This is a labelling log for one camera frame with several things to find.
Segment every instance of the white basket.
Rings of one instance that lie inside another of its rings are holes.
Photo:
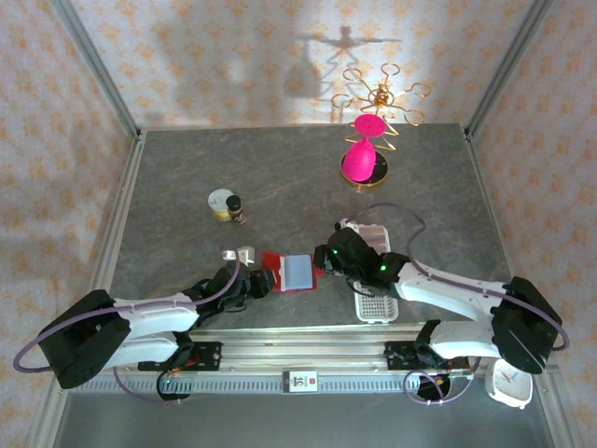
[[[352,224],[350,227],[357,231],[378,254],[390,252],[390,238],[388,230],[384,226],[376,224],[370,226],[359,224],[355,226]],[[370,294],[370,291],[362,287],[359,282],[354,282],[354,289]],[[398,300],[394,297],[368,297],[355,292],[354,306],[359,320],[368,324],[387,324],[398,318]]]

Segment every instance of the small jar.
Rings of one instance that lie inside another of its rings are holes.
[[[212,213],[214,213],[214,216],[218,221],[230,221],[230,213],[228,213],[226,199],[233,194],[234,193],[229,189],[217,189],[212,191],[209,198],[207,198],[207,202],[212,208]]]
[[[235,224],[244,224],[246,222],[246,215],[244,214],[243,206],[241,205],[241,198],[236,194],[233,194],[226,199],[226,207],[228,208],[228,213],[232,218],[232,222]]]

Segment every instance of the gold wire decoration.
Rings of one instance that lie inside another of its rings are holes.
[[[385,123],[388,125],[388,128],[391,130],[391,132],[388,133],[389,135],[398,135],[398,132],[394,128],[392,128],[392,126],[388,122],[389,119],[396,118],[396,114],[394,113],[394,111],[392,109],[401,110],[404,115],[404,120],[411,126],[422,125],[425,121],[425,114],[423,112],[421,112],[418,109],[407,109],[400,105],[395,105],[394,102],[397,97],[405,95],[407,93],[412,93],[413,95],[418,96],[419,98],[424,98],[425,96],[428,96],[431,93],[431,87],[429,87],[427,84],[425,84],[423,82],[415,82],[414,84],[412,84],[410,86],[409,89],[405,89],[403,91],[400,91],[400,92],[394,94],[394,93],[392,93],[392,91],[390,91],[390,86],[388,85],[388,81],[389,81],[390,77],[395,77],[396,75],[398,75],[400,73],[400,67],[395,63],[384,63],[380,67],[380,70],[385,75],[385,79],[378,84],[377,89],[372,89],[367,84],[367,82],[363,78],[363,72],[361,70],[359,70],[358,68],[351,67],[351,68],[347,68],[346,70],[344,70],[342,72],[342,77],[344,77],[344,79],[346,79],[347,81],[360,82],[361,84],[363,84],[368,90],[368,95],[366,98],[361,97],[361,96],[354,96],[351,98],[350,95],[347,95],[346,93],[337,93],[334,96],[332,96],[332,99],[331,99],[332,105],[334,107],[336,107],[337,109],[345,109],[346,107],[349,107],[353,103],[353,101],[355,101],[355,100],[361,101],[361,102],[366,103],[363,107],[360,108],[361,112],[364,112],[364,113],[370,113],[370,112],[368,112],[368,110],[371,109],[372,107],[375,107],[374,115],[379,116],[380,111],[382,112],[381,117],[385,121]],[[348,98],[348,102],[344,102],[343,104],[338,104],[337,99],[341,96],[344,98]]]

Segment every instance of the floor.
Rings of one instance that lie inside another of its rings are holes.
[[[402,203],[426,219],[414,244],[417,259],[483,280],[508,281],[506,261],[479,182],[456,124],[398,125],[397,151],[383,151],[390,171],[378,188],[358,192],[340,176],[350,144],[347,126],[205,131],[149,131],[134,186],[111,294],[122,299],[165,297],[223,265],[220,247],[311,254],[342,217],[376,202]],[[238,194],[243,226],[218,222],[209,193]],[[364,223],[385,225],[392,249],[417,229],[406,212],[381,209]],[[320,279],[311,292],[276,293],[249,301],[242,313],[207,320],[208,329],[357,324],[354,294],[341,278]],[[396,322],[459,316],[429,305],[399,304]]]

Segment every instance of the metal bracket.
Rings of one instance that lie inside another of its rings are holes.
[[[83,21],[77,14],[76,8],[73,6],[73,2],[71,0],[50,0],[50,3],[56,9],[62,23],[78,46],[81,55],[87,61],[89,69],[95,75],[100,87],[104,90],[108,101],[114,107],[114,111],[122,123],[122,126],[130,137],[135,139],[139,138],[140,129],[137,127],[134,118],[132,117],[131,110],[127,107],[120,95],[116,82],[105,66],[104,61],[100,56],[100,52],[93,44]]]
[[[188,359],[194,358],[199,361],[186,366],[184,371],[219,371],[222,359],[222,343],[195,342],[188,354]],[[168,365],[165,362],[140,362],[139,371],[167,371]]]
[[[507,49],[504,59],[495,70],[495,74],[493,75],[489,87],[483,94],[477,109],[473,112],[473,116],[468,123],[467,128],[469,129],[469,138],[471,140],[475,139],[483,122],[492,110],[493,105],[497,103],[507,81],[514,73],[516,67],[518,67],[524,51],[531,43],[531,40],[541,26],[541,23],[543,23],[543,18],[548,13],[552,3],[553,0],[533,1],[533,4],[529,8],[529,12],[522,21],[521,28],[514,37],[510,47]]]
[[[451,371],[452,369],[470,370],[467,357],[446,359],[436,366],[429,366],[417,357],[414,344],[414,341],[389,341],[385,343],[383,354],[387,361],[388,371],[420,371],[427,369],[446,371]]]

